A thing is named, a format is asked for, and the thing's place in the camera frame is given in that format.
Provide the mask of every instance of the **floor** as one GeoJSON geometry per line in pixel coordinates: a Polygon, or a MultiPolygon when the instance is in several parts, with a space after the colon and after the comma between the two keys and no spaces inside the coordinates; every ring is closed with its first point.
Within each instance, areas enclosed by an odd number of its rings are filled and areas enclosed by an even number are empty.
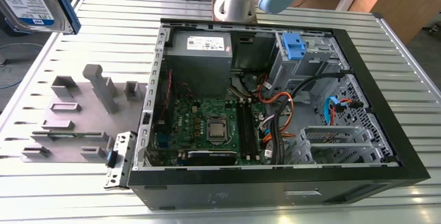
{"type": "MultiPolygon", "coordinates": [[[[44,45],[49,34],[35,33],[28,36],[11,37],[0,30],[0,48],[12,43],[36,43],[44,45]]],[[[430,37],[428,31],[422,30],[407,45],[407,49],[418,63],[429,74],[438,88],[441,88],[441,38],[430,37]]],[[[15,45],[0,49],[0,55],[8,59],[8,64],[0,66],[0,111],[5,108],[16,90],[16,84],[24,77],[40,47],[37,45],[15,45]]]]}

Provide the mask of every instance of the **ram slot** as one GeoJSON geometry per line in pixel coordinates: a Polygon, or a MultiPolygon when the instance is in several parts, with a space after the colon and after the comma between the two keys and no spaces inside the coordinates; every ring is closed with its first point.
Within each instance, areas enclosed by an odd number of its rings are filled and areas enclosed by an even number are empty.
{"type": "Polygon", "coordinates": [[[247,147],[247,131],[246,131],[243,103],[236,102],[235,111],[236,111],[236,128],[238,128],[239,143],[240,143],[240,157],[246,158],[247,156],[250,156],[250,150],[247,147]]]}
{"type": "Polygon", "coordinates": [[[251,111],[251,104],[244,104],[246,124],[247,124],[247,145],[251,159],[256,159],[256,142],[254,129],[254,116],[251,111]]]}
{"type": "Polygon", "coordinates": [[[242,158],[256,159],[254,117],[250,103],[236,103],[236,116],[242,158]]]}

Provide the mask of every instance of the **slotted work surface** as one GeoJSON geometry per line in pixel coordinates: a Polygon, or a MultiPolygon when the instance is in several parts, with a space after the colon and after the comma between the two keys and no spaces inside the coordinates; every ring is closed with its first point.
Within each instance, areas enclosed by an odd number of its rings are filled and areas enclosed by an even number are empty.
{"type": "Polygon", "coordinates": [[[1,220],[60,223],[72,218],[124,217],[125,223],[148,218],[163,223],[291,222],[434,223],[441,219],[441,108],[414,60],[387,27],[373,15],[290,8],[279,15],[258,11],[259,23],[347,30],[382,94],[394,111],[432,179],[345,206],[303,206],[211,211],[151,212],[132,191],[104,191],[103,164],[23,163],[20,152],[33,142],[32,131],[51,103],[56,76],[87,82],[80,72],[97,63],[113,83],[148,83],[159,18],[211,19],[210,3],[172,0],[73,1],[83,25],[79,35],[53,34],[0,116],[1,220]]]}

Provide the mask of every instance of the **motherboard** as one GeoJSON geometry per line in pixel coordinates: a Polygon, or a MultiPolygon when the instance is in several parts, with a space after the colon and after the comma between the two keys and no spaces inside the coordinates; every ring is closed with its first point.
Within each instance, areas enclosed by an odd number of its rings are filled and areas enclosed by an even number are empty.
{"type": "Polygon", "coordinates": [[[260,165],[258,140],[263,105],[235,100],[179,99],[171,133],[156,133],[163,166],[260,165]]]}

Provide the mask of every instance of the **cpu socket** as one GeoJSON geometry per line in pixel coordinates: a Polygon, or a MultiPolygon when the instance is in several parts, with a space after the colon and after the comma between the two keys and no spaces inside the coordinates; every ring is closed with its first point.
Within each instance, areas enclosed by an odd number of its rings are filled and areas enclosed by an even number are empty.
{"type": "Polygon", "coordinates": [[[228,140],[227,118],[208,117],[206,123],[207,141],[215,146],[219,146],[228,140]]]}

